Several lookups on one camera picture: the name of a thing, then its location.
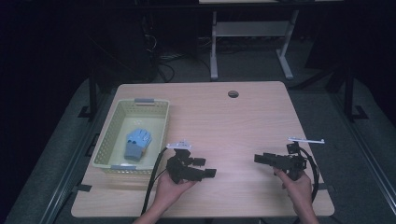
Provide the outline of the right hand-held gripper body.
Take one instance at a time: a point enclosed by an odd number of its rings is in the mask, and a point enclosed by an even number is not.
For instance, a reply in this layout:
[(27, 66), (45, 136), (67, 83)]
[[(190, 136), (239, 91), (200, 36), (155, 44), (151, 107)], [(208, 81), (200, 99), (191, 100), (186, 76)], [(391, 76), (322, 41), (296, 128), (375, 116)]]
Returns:
[(306, 163), (309, 162), (314, 181), (318, 182), (318, 167), (313, 157), (305, 149), (300, 147), (300, 143), (324, 144), (325, 140), (308, 140), (298, 137), (289, 137), (288, 140), (290, 141), (290, 144), (287, 144), (289, 154), (285, 157), (285, 163), (278, 165), (277, 168), (286, 172), (290, 179), (297, 180), (299, 178), (299, 173), (306, 168)]

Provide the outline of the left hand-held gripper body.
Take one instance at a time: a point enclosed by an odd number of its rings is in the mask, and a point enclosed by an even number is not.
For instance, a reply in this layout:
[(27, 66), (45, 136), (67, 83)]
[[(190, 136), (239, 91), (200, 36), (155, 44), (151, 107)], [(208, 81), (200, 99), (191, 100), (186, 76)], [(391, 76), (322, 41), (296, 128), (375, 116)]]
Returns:
[(167, 149), (173, 149), (175, 155), (167, 160), (166, 170), (171, 179), (178, 184), (181, 180), (181, 172), (190, 164), (191, 144), (187, 140), (170, 143)]

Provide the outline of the light blue knit glove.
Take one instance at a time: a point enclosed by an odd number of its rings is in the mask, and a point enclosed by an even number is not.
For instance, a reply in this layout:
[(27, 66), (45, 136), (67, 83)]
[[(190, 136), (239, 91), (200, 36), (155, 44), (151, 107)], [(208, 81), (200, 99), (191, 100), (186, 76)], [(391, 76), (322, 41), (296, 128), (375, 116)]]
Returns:
[(145, 129), (135, 129), (126, 136), (124, 158), (140, 161), (151, 142), (151, 134)]

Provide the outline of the pale green plastic basket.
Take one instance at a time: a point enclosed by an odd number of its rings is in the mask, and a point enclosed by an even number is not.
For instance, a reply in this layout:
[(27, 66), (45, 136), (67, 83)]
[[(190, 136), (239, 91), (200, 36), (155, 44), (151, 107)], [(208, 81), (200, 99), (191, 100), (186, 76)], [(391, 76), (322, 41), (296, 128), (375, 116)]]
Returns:
[[(148, 175), (158, 154), (165, 148), (169, 118), (167, 100), (115, 100), (96, 145), (92, 165), (107, 173)], [(135, 129), (145, 129), (151, 142), (140, 161), (126, 160), (126, 136)]]

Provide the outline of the person's left hand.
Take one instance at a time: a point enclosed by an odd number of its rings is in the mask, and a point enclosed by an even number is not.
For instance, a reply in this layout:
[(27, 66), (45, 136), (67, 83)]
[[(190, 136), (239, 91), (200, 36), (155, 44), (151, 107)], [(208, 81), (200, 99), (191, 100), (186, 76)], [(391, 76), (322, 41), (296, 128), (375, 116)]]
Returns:
[(179, 183), (175, 183), (167, 172), (163, 173), (157, 184), (156, 195), (152, 208), (156, 212), (163, 214), (182, 196), (183, 193), (192, 188), (195, 184), (195, 181), (181, 181)]

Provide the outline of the person's right hand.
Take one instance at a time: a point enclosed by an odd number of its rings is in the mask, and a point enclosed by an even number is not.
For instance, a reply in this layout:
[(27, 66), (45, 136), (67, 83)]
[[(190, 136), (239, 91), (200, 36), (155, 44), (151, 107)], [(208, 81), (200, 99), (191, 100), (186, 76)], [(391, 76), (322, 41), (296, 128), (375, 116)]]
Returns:
[(292, 201), (294, 210), (299, 218), (313, 214), (311, 179), (304, 172), (299, 173), (297, 180), (292, 180), (282, 170), (275, 168), (275, 175), (282, 181), (282, 188), (285, 189)]

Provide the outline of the black metal stand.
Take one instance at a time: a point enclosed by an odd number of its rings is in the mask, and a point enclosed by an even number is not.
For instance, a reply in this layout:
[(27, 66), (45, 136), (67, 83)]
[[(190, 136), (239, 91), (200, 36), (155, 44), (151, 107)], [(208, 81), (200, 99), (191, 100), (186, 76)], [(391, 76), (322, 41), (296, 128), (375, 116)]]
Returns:
[(87, 64), (89, 72), (89, 104), (83, 106), (78, 114), (80, 118), (93, 120), (97, 113), (97, 87), (95, 80), (95, 71), (92, 63)]
[(346, 69), (344, 113), (350, 122), (356, 119), (368, 119), (367, 114), (360, 105), (353, 103), (354, 98), (354, 74), (348, 67)]

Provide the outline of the aluminium frame rail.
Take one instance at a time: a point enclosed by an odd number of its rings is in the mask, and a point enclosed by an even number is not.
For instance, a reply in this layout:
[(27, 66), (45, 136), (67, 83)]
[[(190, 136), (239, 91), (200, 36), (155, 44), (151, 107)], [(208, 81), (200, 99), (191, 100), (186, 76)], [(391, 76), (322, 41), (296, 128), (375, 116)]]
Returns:
[(79, 113), (88, 104), (87, 93), (77, 93), (66, 108), (42, 155), (47, 183), (52, 190), (39, 217), (39, 224), (53, 224), (63, 210), (73, 188), (84, 176), (95, 136), (103, 126), (112, 94), (98, 94), (98, 113), (85, 118)]
[(378, 160), (375, 158), (375, 155), (373, 154), (373, 148), (370, 146), (368, 139), (363, 136), (362, 132), (357, 126), (358, 121), (368, 120), (369, 117), (360, 105), (353, 105), (352, 110), (356, 110), (357, 113), (352, 113), (351, 115), (348, 115), (348, 113), (344, 109), (344, 102), (340, 99), (339, 96), (332, 95), (331, 99), (334, 107), (342, 117), (346, 128), (350, 132), (353, 141), (358, 145), (362, 157), (367, 163), (376, 184), (378, 185), (383, 197), (389, 205), (389, 208), (396, 216), (396, 188), (394, 188), (390, 183), (388, 176), (382, 169)]

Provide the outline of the white desk frame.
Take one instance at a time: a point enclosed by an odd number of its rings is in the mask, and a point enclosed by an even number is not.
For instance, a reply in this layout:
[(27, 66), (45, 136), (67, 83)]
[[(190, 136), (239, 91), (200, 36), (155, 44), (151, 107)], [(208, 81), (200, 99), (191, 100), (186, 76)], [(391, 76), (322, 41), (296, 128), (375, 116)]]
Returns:
[(298, 10), (291, 13), (288, 21), (218, 21), (218, 13), (212, 13), (210, 79), (219, 78), (217, 60), (217, 40), (219, 37), (283, 37), (283, 46), (276, 56), (286, 79), (294, 79), (286, 59), (287, 49), (299, 15)]

